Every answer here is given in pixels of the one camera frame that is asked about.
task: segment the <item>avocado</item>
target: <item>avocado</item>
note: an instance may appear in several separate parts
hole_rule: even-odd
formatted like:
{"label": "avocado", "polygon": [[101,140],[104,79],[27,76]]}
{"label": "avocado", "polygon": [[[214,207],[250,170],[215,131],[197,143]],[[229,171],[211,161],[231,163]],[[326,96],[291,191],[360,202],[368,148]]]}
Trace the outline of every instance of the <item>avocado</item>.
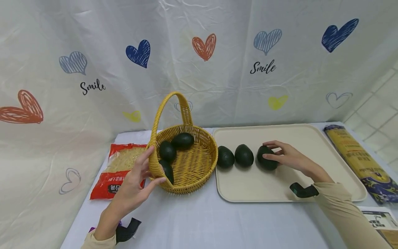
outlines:
{"label": "avocado", "polygon": [[241,144],[235,150],[235,161],[242,168],[248,168],[254,162],[253,152],[247,145]]}
{"label": "avocado", "polygon": [[172,140],[172,145],[176,149],[188,149],[194,143],[194,138],[191,134],[183,132],[175,136]]}
{"label": "avocado", "polygon": [[177,156],[177,151],[171,142],[163,141],[159,146],[159,156],[168,163],[172,163]]}
{"label": "avocado", "polygon": [[268,146],[262,145],[257,151],[257,161],[261,168],[273,171],[278,167],[278,162],[263,158],[263,154],[275,154]]}
{"label": "avocado", "polygon": [[166,175],[167,179],[174,184],[174,175],[173,175],[173,168],[171,165],[165,160],[159,160],[160,165],[163,167],[164,174]]}
{"label": "avocado", "polygon": [[217,165],[222,169],[228,169],[234,165],[235,157],[232,151],[225,146],[219,146]]}

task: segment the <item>yellow wicker basket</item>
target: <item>yellow wicker basket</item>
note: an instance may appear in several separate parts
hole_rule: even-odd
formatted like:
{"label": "yellow wicker basket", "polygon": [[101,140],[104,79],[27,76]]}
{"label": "yellow wicker basket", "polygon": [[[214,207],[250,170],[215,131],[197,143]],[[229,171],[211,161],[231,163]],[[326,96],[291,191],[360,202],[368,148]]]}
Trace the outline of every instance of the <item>yellow wicker basket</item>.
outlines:
{"label": "yellow wicker basket", "polygon": [[[177,95],[181,107],[182,125],[175,125],[157,133],[160,115],[167,101]],[[192,124],[191,111],[185,97],[179,92],[168,94],[159,106],[153,123],[152,134],[147,148],[154,146],[154,152],[149,156],[149,171],[154,178],[166,177],[159,165],[159,145],[163,141],[171,141],[176,135],[187,132],[195,142],[187,150],[177,151],[177,157],[172,163],[174,185],[169,180],[160,186],[167,192],[188,194],[201,188],[210,178],[216,167],[218,149],[216,141],[204,129]]]}

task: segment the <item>plastic bag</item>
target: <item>plastic bag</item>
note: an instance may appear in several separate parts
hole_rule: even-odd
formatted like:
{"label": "plastic bag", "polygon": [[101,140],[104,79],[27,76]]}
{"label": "plastic bag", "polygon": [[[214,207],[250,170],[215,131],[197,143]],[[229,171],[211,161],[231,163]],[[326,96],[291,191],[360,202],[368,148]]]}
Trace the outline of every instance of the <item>plastic bag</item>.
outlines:
{"label": "plastic bag", "polygon": [[[90,199],[112,199],[145,147],[145,144],[111,144],[108,166],[99,176]],[[141,187],[144,185],[145,179],[141,182]]]}

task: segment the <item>plastic tray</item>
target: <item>plastic tray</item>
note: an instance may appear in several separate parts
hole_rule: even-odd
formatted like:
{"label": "plastic tray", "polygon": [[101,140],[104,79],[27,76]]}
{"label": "plastic tray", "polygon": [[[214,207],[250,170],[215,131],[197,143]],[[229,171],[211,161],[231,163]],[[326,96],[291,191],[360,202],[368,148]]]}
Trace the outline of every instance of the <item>plastic tray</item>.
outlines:
{"label": "plastic tray", "polygon": [[[270,125],[253,127],[219,128],[213,137],[218,146],[233,153],[240,144],[246,144],[254,158],[263,142],[279,140],[289,143],[301,153],[321,165],[335,182],[342,183],[352,194],[353,201],[362,201],[367,192],[364,185],[340,157],[333,145],[320,130],[308,124]],[[281,165],[275,171],[264,172],[254,164],[243,170],[235,165],[230,170],[216,167],[217,190],[229,202],[308,202],[314,198],[298,198],[289,189],[294,183],[304,188],[313,181],[299,171]]]}

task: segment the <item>spaghetti package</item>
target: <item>spaghetti package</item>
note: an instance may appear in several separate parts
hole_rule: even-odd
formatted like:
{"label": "spaghetti package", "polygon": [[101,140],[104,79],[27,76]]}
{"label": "spaghetti package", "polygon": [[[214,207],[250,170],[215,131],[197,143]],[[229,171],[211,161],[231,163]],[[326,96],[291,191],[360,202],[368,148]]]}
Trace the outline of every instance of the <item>spaghetti package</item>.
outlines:
{"label": "spaghetti package", "polygon": [[[145,144],[111,144],[108,166],[100,174],[90,199],[112,199],[145,147]],[[144,185],[145,179],[141,182],[141,187]]]}
{"label": "spaghetti package", "polygon": [[328,125],[324,131],[377,203],[398,203],[397,183],[343,126]]}

